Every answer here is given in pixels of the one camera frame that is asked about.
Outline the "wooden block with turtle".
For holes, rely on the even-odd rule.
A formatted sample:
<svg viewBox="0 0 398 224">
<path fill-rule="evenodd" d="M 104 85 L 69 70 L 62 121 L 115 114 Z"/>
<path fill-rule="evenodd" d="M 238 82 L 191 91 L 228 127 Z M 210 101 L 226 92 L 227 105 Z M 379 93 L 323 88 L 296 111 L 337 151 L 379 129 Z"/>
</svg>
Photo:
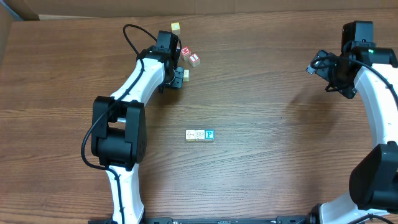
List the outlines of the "wooden block with turtle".
<svg viewBox="0 0 398 224">
<path fill-rule="evenodd" d="M 183 81 L 184 81 L 184 82 L 188 82 L 189 79 L 190 79 L 190 71 L 189 71 L 189 70 L 184 70 L 184 73 L 183 73 Z"/>
</svg>

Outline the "wooden block with umbrella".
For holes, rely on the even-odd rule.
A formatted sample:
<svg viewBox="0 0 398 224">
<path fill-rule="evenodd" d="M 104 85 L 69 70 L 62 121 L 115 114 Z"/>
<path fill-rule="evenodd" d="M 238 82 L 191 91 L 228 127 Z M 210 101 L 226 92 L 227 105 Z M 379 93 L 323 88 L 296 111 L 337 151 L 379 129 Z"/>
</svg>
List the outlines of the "wooden block with umbrella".
<svg viewBox="0 0 398 224">
<path fill-rule="evenodd" d="M 187 142 L 195 142 L 196 141 L 196 131 L 188 129 L 185 131 L 185 140 Z"/>
</svg>

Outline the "wooden block with pretzel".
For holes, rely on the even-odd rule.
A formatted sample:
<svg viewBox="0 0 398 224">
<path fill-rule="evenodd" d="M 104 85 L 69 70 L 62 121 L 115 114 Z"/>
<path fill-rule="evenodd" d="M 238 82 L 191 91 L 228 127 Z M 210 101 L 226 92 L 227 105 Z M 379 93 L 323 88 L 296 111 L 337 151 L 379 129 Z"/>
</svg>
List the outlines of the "wooden block with pretzel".
<svg viewBox="0 0 398 224">
<path fill-rule="evenodd" d="M 205 141 L 205 130 L 195 130 L 195 140 Z"/>
</svg>

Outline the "wooden block blue letter P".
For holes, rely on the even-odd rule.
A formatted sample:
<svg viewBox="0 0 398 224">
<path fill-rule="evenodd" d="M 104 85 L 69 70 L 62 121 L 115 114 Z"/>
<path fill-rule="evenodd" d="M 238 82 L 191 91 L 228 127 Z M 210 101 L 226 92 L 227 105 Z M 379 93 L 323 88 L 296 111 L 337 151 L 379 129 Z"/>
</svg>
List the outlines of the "wooden block blue letter P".
<svg viewBox="0 0 398 224">
<path fill-rule="evenodd" d="M 215 140 L 215 130 L 214 129 L 206 129 L 205 130 L 205 141 L 214 141 Z"/>
</svg>

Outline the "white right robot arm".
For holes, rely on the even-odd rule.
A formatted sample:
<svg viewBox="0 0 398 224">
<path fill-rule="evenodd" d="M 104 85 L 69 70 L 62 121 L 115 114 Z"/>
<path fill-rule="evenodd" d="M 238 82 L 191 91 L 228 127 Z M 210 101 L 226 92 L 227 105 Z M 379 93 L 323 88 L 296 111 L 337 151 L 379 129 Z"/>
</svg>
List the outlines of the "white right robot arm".
<svg viewBox="0 0 398 224">
<path fill-rule="evenodd" d="M 327 92 L 360 94 L 372 136 L 371 152 L 353 169 L 349 190 L 316 205 L 306 223 L 386 223 L 397 213 L 397 57 L 392 49 L 354 47 L 340 56 L 320 50 L 307 67 Z"/>
</svg>

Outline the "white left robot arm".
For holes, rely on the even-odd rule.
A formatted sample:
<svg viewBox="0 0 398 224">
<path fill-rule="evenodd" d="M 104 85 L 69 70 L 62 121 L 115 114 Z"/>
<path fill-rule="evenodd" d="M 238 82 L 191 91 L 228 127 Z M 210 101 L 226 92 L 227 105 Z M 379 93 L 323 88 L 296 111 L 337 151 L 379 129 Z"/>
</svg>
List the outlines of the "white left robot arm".
<svg viewBox="0 0 398 224">
<path fill-rule="evenodd" d="M 92 125 L 81 153 L 89 143 L 99 160 L 95 167 L 109 178 L 114 208 L 108 223 L 142 223 L 145 217 L 139 188 L 139 164 L 147 147 L 145 106 L 156 90 L 182 87 L 179 52 L 155 46 L 143 50 L 122 87 L 93 103 Z"/>
</svg>

